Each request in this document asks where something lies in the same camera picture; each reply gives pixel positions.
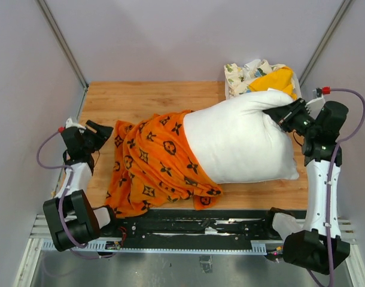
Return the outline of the white pillow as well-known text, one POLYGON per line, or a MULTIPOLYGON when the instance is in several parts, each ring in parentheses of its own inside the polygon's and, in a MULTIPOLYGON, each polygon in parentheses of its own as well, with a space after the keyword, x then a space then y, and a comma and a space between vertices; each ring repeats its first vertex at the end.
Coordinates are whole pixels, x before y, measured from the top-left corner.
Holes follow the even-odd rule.
POLYGON ((217 184, 298 179, 291 139, 264 113, 292 102, 282 91, 258 91, 185 115, 189 147, 209 178, 217 184))

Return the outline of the orange patterned pillowcase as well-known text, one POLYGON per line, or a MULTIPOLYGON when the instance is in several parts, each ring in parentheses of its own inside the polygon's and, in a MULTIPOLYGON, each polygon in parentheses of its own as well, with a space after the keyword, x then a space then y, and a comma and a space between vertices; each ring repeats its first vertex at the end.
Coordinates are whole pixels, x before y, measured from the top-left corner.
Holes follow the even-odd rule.
POLYGON ((114 167, 105 199, 116 218, 143 215, 179 200, 192 200, 196 210, 203 210, 221 199, 223 189, 188 145, 183 119, 190 114, 155 114, 138 124, 116 121, 114 167))

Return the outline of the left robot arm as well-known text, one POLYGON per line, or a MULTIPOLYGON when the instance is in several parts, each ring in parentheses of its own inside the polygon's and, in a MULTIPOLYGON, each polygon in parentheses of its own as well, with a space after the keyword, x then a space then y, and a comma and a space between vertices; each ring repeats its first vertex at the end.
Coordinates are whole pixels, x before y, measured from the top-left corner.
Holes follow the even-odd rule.
POLYGON ((119 222, 109 206, 92 208, 85 194, 95 168, 93 153, 100 151, 110 138, 113 128, 91 120, 82 126, 66 120, 55 135, 61 135, 66 146, 63 152, 65 179, 56 195, 42 208, 54 247, 62 252, 86 248, 102 233, 111 237, 118 232, 119 222))

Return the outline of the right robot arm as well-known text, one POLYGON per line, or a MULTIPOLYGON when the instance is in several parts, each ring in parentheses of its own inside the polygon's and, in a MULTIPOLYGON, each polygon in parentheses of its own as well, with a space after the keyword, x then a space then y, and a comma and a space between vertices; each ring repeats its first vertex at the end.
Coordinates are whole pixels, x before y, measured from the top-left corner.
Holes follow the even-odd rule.
POLYGON ((262 224, 268 239, 284 241, 285 262, 330 275, 350 253, 341 239, 337 220, 337 182, 342 165, 342 149, 337 143, 348 108, 335 101, 326 102, 316 118, 311 117, 303 99, 264 110, 285 132, 303 136, 302 154, 308 177, 308 207, 300 226, 294 216, 271 208, 262 224))

